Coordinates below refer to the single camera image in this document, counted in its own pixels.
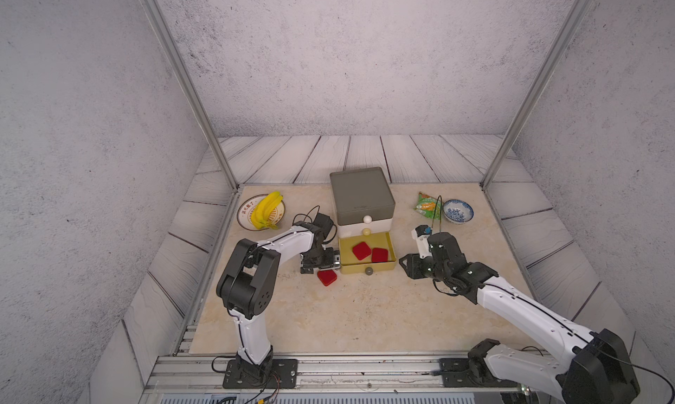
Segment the red brooch box front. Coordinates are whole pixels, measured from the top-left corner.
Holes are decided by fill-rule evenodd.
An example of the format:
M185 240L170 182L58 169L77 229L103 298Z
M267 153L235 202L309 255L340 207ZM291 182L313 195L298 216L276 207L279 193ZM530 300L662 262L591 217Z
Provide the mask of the red brooch box front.
M323 286L330 286L335 283L338 279L337 272L335 270L320 270L317 273L317 277Z

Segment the red brooch box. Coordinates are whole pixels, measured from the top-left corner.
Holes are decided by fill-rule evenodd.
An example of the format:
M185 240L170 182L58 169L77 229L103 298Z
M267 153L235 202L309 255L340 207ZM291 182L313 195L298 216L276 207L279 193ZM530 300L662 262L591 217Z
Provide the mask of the red brooch box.
M317 273L317 277L323 286L330 286L335 283L338 279L337 272L335 270L320 270Z
M367 242L360 242L353 246L352 252L359 261L363 261L371 256L372 249Z
M371 255L372 263L386 263L390 260L388 249L373 248Z

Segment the yellow bottom drawer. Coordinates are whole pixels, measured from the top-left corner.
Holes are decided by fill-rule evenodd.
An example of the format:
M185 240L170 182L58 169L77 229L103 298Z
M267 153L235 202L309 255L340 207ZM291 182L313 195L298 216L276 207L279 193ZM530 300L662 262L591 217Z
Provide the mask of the yellow bottom drawer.
M372 263L371 256L363 261L359 261L352 252L354 245L360 242L367 242L367 244L373 248L383 248L388 249L390 253L390 260L386 263ZM386 233L374 233L373 235L368 236L357 236L342 238L339 240L339 252L341 267L340 271L343 275L348 274L366 274L372 275L374 272L384 271L384 270L394 270L397 265L397 256L395 254L392 241L390 239L390 234Z

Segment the white drawer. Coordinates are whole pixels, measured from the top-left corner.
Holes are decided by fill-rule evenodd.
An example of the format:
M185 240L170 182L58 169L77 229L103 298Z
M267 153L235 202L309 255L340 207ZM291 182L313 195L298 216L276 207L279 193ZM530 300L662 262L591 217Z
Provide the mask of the white drawer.
M391 230L392 222L393 219L374 219L370 222L360 222L344 226L338 225L337 236L339 239L342 239L362 235L368 236L373 235L374 233L386 233Z

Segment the grey top drawer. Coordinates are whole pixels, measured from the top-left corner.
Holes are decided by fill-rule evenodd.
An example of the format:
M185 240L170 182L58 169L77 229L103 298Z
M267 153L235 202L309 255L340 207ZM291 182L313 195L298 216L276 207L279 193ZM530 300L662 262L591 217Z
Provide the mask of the grey top drawer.
M392 219L396 208L382 168L358 168L330 173L330 185L340 226L372 220Z

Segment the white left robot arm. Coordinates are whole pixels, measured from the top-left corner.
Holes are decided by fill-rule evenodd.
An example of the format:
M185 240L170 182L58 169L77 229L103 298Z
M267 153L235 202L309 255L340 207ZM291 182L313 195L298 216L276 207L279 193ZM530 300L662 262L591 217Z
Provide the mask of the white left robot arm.
M331 248L329 235L332 219L323 213L313 220L297 222L268 240L237 242L216 286L216 295L223 301L237 326L237 356L255 367L272 358L265 325L265 309L272 301L279 267L300 258L300 272L339 267L339 251Z

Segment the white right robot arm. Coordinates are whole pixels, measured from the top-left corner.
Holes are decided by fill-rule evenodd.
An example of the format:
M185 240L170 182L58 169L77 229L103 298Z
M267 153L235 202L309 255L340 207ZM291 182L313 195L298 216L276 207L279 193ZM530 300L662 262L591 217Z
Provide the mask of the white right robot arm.
M422 225L411 236L418 251L400 258L411 279L430 278L494 312L547 351L540 356L485 339L468 353L466 377L477 386L510 381L564 403L631 403L641 393L622 339L594 332L529 298L479 262L469 262L450 233Z

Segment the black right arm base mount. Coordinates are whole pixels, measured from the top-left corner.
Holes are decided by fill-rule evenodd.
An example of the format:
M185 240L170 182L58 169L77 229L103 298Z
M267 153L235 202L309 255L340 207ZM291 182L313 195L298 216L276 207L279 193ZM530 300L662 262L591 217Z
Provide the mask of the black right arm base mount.
M439 369L432 376L441 377L444 387L498 388L518 386L517 383L496 378L485 361L487 353L500 342L485 339L473 347L465 358L441 358Z

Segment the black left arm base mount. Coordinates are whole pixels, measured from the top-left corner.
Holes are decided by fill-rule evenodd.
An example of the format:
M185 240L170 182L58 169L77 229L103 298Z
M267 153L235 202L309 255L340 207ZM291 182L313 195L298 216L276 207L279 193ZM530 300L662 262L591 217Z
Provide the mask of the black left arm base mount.
M240 356L228 361L223 374L224 389L261 389L263 387L294 389L297 383L298 360L275 358L270 352L260 365Z

